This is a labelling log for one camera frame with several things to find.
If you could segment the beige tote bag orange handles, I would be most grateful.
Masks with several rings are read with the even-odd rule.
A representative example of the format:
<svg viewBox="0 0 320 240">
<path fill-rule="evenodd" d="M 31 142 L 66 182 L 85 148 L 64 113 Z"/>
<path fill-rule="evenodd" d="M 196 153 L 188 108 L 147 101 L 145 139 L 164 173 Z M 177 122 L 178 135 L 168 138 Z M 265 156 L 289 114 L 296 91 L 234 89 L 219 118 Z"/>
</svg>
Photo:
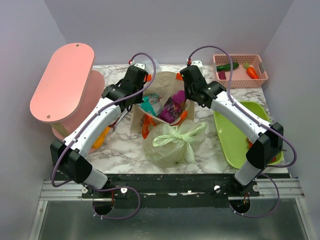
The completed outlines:
<svg viewBox="0 0 320 240">
<path fill-rule="evenodd" d="M 184 90 L 184 82 L 180 73 L 171 71 L 162 71 L 155 74 L 152 84 L 143 92 L 143 96 L 151 94 L 159 95 L 159 102 L 161 107 L 164 106 L 166 101 L 177 93 Z M 178 126 L 185 120 L 195 119 L 195 103 L 187 100 L 182 108 L 181 115 L 170 126 Z M 166 122 L 157 116 L 143 110 L 139 105 L 135 104 L 132 107 L 132 114 L 130 120 L 130 131 L 132 133 L 141 133 L 144 139 L 147 138 L 150 131 L 159 124 Z"/>
</svg>

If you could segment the pale green plastic grocery bag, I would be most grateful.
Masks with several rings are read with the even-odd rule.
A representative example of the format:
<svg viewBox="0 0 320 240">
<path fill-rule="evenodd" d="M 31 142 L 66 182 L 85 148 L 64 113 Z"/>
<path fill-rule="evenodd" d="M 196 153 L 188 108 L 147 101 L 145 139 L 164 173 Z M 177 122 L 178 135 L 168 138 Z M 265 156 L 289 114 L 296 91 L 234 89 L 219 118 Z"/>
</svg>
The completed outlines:
<svg viewBox="0 0 320 240">
<path fill-rule="evenodd" d="M 143 141 L 145 158 L 161 168 L 194 164 L 195 151 L 205 141 L 207 124 L 185 120 L 180 125 L 161 123 Z"/>
</svg>

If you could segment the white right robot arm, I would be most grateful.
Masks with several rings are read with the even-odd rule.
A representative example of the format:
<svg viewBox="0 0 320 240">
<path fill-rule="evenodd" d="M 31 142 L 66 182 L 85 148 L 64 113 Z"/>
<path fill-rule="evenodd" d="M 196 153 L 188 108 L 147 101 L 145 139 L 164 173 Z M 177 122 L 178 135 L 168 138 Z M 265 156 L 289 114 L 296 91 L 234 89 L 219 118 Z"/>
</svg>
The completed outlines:
<svg viewBox="0 0 320 240">
<path fill-rule="evenodd" d="M 230 191 L 241 196 L 248 190 L 248 184 L 283 150 L 284 133 L 281 124 L 271 125 L 258 117 L 234 98 L 217 81 L 207 83 L 200 69 L 190 65 L 180 71 L 184 83 L 185 97 L 220 113 L 240 129 L 252 146 L 246 153 L 246 161 L 235 173 Z"/>
</svg>

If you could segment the green white candy packet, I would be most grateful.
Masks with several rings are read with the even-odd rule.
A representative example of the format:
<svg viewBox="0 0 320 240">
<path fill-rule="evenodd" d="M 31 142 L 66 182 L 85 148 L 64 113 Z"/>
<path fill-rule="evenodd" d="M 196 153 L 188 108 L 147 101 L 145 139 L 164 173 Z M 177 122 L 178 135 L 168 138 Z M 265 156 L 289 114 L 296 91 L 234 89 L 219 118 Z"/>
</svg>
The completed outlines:
<svg viewBox="0 0 320 240">
<path fill-rule="evenodd" d="M 142 98 L 143 102 L 139 106 L 146 112 L 157 117 L 162 112 L 160 97 L 158 94 L 146 95 Z"/>
</svg>

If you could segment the purple snack packet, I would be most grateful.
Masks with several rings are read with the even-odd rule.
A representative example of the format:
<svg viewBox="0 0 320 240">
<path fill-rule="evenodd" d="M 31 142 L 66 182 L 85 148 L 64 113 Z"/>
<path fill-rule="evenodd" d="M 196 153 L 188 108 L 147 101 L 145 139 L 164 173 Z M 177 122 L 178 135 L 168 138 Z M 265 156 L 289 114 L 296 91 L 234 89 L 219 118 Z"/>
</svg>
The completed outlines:
<svg viewBox="0 0 320 240">
<path fill-rule="evenodd" d="M 179 90 L 168 98 L 158 117 L 167 123 L 173 123 L 182 114 L 185 104 L 185 91 Z"/>
</svg>

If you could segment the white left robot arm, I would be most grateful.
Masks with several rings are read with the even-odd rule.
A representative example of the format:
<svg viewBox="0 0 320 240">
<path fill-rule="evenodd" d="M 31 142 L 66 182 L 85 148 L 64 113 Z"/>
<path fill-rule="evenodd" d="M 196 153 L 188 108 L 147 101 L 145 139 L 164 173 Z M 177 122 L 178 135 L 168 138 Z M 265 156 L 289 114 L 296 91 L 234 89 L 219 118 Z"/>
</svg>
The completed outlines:
<svg viewBox="0 0 320 240">
<path fill-rule="evenodd" d="M 110 194 L 108 177 L 94 168 L 86 156 L 107 127 L 112 127 L 133 104 L 142 101 L 143 87 L 148 78 L 145 68 L 142 63 L 129 66 L 121 80 L 104 89 L 97 105 L 75 131 L 63 140 L 51 143 L 53 187 L 60 187 L 60 184 L 54 182 L 57 171 L 60 171 L 69 181 L 92 186 L 101 198 Z"/>
</svg>

